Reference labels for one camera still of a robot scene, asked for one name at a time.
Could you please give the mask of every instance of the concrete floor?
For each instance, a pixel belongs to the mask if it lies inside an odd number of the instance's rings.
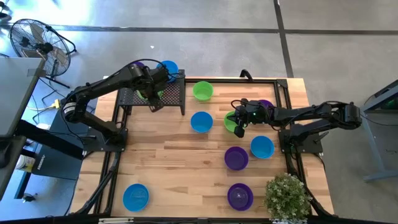
[[[279,2],[286,29],[398,28],[395,23],[398,2],[394,0]],[[28,17],[56,25],[278,28],[272,0],[10,0],[8,6],[12,10],[12,21]],[[99,80],[131,60],[142,57],[174,60],[180,68],[186,69],[188,76],[235,77],[242,68],[246,68],[254,77],[286,77],[279,34],[60,33],[76,43],[78,49],[69,70],[59,77],[73,87]],[[368,96],[397,78],[397,35],[287,35],[287,45],[294,77],[305,79],[311,104],[340,100],[353,101],[361,106]],[[4,29],[0,30],[0,52],[15,55]],[[68,92],[62,87],[57,88],[62,93]],[[49,91],[45,85],[39,85],[34,94],[41,98]],[[57,98],[52,97],[49,103]],[[24,116],[29,119],[31,114],[29,111]],[[51,123],[53,114],[49,112],[41,116],[43,122]],[[398,179],[372,183],[362,180],[364,175],[376,171],[363,129],[332,130],[322,144],[335,213],[347,218],[397,222]],[[13,182],[17,178],[18,174],[15,174]],[[20,201],[12,199],[15,184],[10,184],[8,199],[0,202],[0,210],[8,212],[1,212],[0,220],[63,215],[72,196],[73,184],[34,176],[27,192],[38,192],[39,198],[53,194],[57,200],[25,203],[23,213],[16,210]],[[48,190],[39,192],[38,185],[46,185]]]

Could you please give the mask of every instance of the electric fan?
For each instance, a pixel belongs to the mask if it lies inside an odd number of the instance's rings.
[[[76,52],[75,44],[64,38],[51,26],[33,19],[15,22],[9,38],[16,54],[20,57],[42,57],[45,60],[46,75],[56,77],[64,74],[70,65],[70,54]],[[69,51],[65,41],[73,45]]]

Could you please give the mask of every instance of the blue bowl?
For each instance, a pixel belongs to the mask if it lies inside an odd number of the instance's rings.
[[[163,63],[163,64],[166,66],[166,68],[169,70],[169,73],[170,73],[170,74],[178,73],[178,66],[177,66],[177,64],[176,64],[175,62],[170,61],[170,60],[166,60],[166,61],[163,61],[162,63]],[[172,83],[172,82],[174,82],[174,81],[175,81],[175,76],[177,76],[177,75],[176,75],[176,74],[174,74],[174,75],[169,75],[169,80],[167,81],[167,83]]]
[[[133,184],[123,194],[123,204],[130,212],[139,212],[147,206],[148,189],[142,184]]]
[[[213,118],[204,111],[196,112],[191,118],[191,126],[198,133],[206,133],[213,126]]]
[[[250,150],[260,159],[268,159],[274,153],[274,143],[265,136],[257,136],[250,143]]]

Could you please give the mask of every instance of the wooden table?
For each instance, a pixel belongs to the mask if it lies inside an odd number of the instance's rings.
[[[303,79],[288,78],[287,81],[292,107],[308,106]],[[211,100],[200,103],[192,95],[192,86],[187,83],[185,116],[178,107],[165,107],[156,113],[151,113],[146,106],[133,107],[127,122],[129,135],[119,166],[112,216],[269,218],[262,205],[265,185],[276,174],[286,172],[277,132],[268,125],[250,125],[240,139],[226,130],[223,119],[233,110],[230,103],[235,99],[266,99],[275,104],[274,87],[217,83],[213,85]],[[99,98],[96,115],[111,120],[115,99],[116,92]],[[209,133],[198,134],[191,128],[190,118],[197,111],[206,111],[213,117]],[[270,159],[257,159],[250,153],[250,142],[258,135],[274,142],[275,153]],[[224,163],[225,150],[231,146],[241,146],[249,154],[249,164],[242,171],[229,170]],[[103,152],[94,152],[83,161],[72,212],[81,208],[97,187],[103,157]],[[323,207],[333,213],[322,163],[311,154],[303,154],[302,159],[310,190]],[[229,187],[238,182],[248,185],[254,194],[254,203],[245,212],[233,210],[226,198]],[[149,189],[150,201],[143,211],[133,213],[124,208],[122,197],[127,187],[135,183]],[[104,191],[101,208],[104,208],[107,191]]]

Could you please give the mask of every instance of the desk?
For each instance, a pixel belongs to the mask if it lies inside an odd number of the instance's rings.
[[[303,79],[290,78],[287,83],[292,107],[308,106]],[[193,83],[187,83],[185,116],[178,107],[165,107],[156,113],[148,107],[133,107],[127,119],[129,135],[119,165],[111,216],[269,218],[262,205],[266,182],[286,172],[277,132],[268,125],[251,125],[240,139],[226,130],[223,118],[233,110],[231,101],[242,97],[266,99],[275,104],[274,86],[214,83],[214,95],[204,103],[193,97],[192,86]],[[116,95],[113,92],[98,99],[99,118],[111,120]],[[190,118],[197,111],[206,111],[213,117],[209,133],[198,134],[190,127]],[[258,135],[268,136],[274,142],[271,159],[257,159],[250,153],[250,142]],[[231,146],[241,146],[249,153],[249,164],[242,171],[231,171],[224,163],[225,150]],[[71,212],[81,208],[97,187],[103,157],[104,153],[94,152],[83,161]],[[321,162],[311,154],[302,154],[302,159],[308,187],[323,207],[333,213]],[[245,212],[233,210],[226,198],[229,187],[238,182],[250,186],[254,193],[254,203]],[[150,201],[143,211],[133,213],[124,208],[122,197],[125,189],[135,183],[149,189]]]

